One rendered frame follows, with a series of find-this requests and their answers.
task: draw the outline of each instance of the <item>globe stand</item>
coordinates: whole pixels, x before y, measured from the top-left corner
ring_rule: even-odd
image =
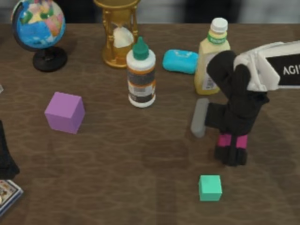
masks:
[[[54,72],[67,63],[66,52],[59,47],[49,47],[38,50],[33,56],[33,66],[42,72]]]

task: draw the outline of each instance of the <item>bottle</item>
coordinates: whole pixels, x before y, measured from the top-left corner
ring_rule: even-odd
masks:
[[[129,101],[138,108],[145,108],[155,101],[156,57],[142,37],[139,37],[126,56]]]
[[[226,19],[213,19],[207,38],[200,43],[199,58],[194,76],[195,89],[199,95],[212,95],[220,91],[207,74],[206,67],[216,54],[230,50],[227,41],[227,29],[228,22]]]

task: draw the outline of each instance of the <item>pink cube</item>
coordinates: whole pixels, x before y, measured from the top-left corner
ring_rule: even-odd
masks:
[[[70,134],[77,134],[84,115],[82,98],[61,92],[55,92],[45,110],[51,129]]]

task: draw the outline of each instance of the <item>cube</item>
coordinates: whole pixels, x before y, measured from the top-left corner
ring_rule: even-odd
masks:
[[[70,134],[77,134],[84,115],[82,98],[61,92],[55,92],[45,110],[51,129]]]
[[[200,201],[217,202],[220,200],[222,185],[219,175],[201,175],[198,185]]]

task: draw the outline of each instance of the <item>green cube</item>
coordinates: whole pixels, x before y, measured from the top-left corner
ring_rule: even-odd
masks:
[[[217,202],[220,200],[222,185],[219,175],[201,175],[198,185],[200,201]]]

